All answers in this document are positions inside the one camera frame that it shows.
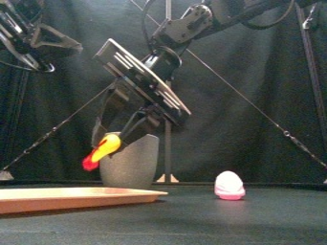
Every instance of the black table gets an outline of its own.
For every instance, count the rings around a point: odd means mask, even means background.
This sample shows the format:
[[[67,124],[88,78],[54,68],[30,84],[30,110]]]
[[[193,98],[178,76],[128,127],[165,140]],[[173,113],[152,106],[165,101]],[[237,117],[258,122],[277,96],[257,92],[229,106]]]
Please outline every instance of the black table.
[[[151,189],[169,196],[150,204],[3,215],[0,244],[327,244],[325,189],[249,186],[241,201],[219,199],[214,185]]]

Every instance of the gray cup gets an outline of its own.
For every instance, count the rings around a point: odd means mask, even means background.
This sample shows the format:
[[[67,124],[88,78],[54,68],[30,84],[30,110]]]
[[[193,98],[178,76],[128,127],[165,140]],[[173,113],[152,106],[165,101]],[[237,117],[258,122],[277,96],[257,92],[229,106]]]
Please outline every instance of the gray cup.
[[[159,158],[159,138],[147,134],[120,152],[100,159],[103,183],[111,188],[150,189]]]

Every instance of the pink and white object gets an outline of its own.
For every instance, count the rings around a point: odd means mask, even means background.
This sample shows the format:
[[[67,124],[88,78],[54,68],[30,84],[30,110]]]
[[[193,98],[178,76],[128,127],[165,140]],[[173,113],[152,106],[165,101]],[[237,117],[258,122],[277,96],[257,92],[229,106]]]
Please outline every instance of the pink and white object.
[[[217,178],[215,193],[225,200],[239,200],[246,195],[243,181],[233,171],[225,171]]]

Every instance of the black curtain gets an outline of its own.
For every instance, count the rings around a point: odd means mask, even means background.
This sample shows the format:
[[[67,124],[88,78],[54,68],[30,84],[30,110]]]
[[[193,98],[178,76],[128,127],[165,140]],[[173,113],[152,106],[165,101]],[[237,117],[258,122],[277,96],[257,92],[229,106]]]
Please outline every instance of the black curtain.
[[[146,1],[135,2],[144,6]],[[198,2],[173,1],[173,18],[179,18],[189,6]],[[254,22],[271,23],[285,10],[286,7],[281,7],[267,11]],[[311,37],[326,99],[325,10],[326,6]],[[154,4],[150,14],[161,23],[165,21],[165,1]],[[114,81],[114,76],[92,59],[107,39],[114,38],[139,59],[148,54],[140,10],[128,0],[46,1],[44,22],[78,40],[84,50],[78,56],[54,61],[54,74],[27,75],[2,67],[3,166]],[[173,174],[181,181],[213,181],[227,169],[246,182],[325,181],[323,166],[271,122],[290,131],[326,160],[301,24],[294,11],[282,24],[269,30],[255,31],[239,24],[195,41],[191,51],[225,81],[191,53],[183,54],[173,90],[194,114],[183,127],[173,127]],[[157,28],[157,24],[147,20],[150,34]],[[100,179],[96,170],[86,172],[80,165],[91,151],[100,104],[102,98],[98,98],[11,167],[16,179]],[[138,100],[134,99],[112,124],[112,131],[123,128],[136,108]],[[159,177],[165,173],[165,127],[155,134],[162,139]]]

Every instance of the wooden board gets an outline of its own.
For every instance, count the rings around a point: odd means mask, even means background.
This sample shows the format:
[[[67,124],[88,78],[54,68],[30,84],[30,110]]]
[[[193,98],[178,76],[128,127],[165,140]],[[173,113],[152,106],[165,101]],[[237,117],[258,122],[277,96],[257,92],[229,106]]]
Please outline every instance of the wooden board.
[[[0,214],[151,203],[167,192],[116,188],[0,189]]]

